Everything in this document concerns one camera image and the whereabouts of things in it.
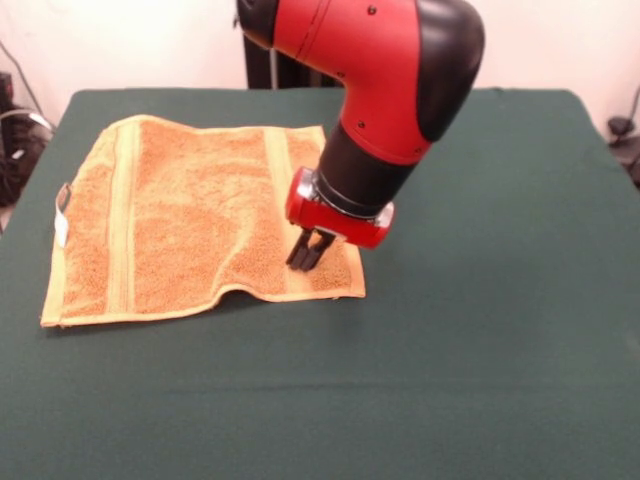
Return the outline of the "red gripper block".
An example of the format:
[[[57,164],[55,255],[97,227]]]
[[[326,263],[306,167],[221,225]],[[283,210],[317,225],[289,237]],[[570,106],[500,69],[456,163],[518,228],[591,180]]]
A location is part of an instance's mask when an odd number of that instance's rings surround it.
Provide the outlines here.
[[[336,237],[362,248],[374,249],[387,236],[394,220],[394,203],[389,202],[373,218],[356,218],[321,199],[314,184],[315,172],[299,168],[285,203],[287,220],[304,228],[286,260],[292,270],[313,270]],[[319,235],[311,243],[313,234]]]

